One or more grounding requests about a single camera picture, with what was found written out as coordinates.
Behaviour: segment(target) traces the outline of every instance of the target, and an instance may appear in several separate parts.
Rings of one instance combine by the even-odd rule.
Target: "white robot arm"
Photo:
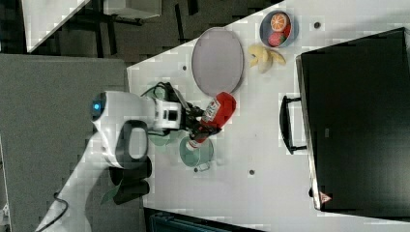
[[[179,130],[182,107],[177,102],[105,92],[92,104],[97,131],[36,231],[91,231],[85,203],[107,167],[135,169],[145,161],[148,131]]]

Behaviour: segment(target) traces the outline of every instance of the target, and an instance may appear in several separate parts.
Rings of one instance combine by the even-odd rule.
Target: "round plate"
[[[206,95],[232,93],[242,77],[244,53],[234,33],[214,27],[199,37],[191,65],[193,78]]]

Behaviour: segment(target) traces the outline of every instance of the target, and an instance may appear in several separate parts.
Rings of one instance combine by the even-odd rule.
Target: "peeled banana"
[[[274,61],[280,63],[281,65],[286,64],[286,61],[282,55],[273,50],[266,49],[261,44],[251,45],[248,48],[248,53],[254,56],[254,58],[250,60],[250,66],[253,67],[258,65],[258,70],[260,73],[264,73],[271,68]]]

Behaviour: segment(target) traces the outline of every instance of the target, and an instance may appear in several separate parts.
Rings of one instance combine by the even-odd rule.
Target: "bowl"
[[[286,40],[283,43],[281,43],[279,46],[272,46],[268,42],[269,37],[272,35],[272,33],[274,33],[274,29],[272,29],[272,25],[271,25],[271,20],[272,20],[272,16],[278,13],[283,13],[287,15],[287,17],[289,18],[290,25],[291,25],[290,33],[289,33],[289,37],[286,38]],[[283,12],[283,11],[272,11],[268,13],[263,18],[262,22],[260,23],[260,28],[259,28],[259,37],[262,43],[268,47],[275,47],[275,48],[289,46],[295,41],[296,37],[298,36],[298,33],[299,33],[299,25],[298,25],[298,22],[296,21],[296,18],[293,15]]]

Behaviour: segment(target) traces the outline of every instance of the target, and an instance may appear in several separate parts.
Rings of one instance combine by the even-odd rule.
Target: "suitcase handle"
[[[293,146],[292,141],[292,127],[290,125],[290,116],[289,116],[289,107],[288,104],[291,102],[298,102],[301,98],[296,99],[289,99],[286,96],[283,97],[281,106],[280,106],[280,113],[279,113],[279,124],[280,124],[280,132],[286,145],[287,150],[289,150],[290,154],[293,155],[294,151],[304,150],[307,146],[295,147]]]

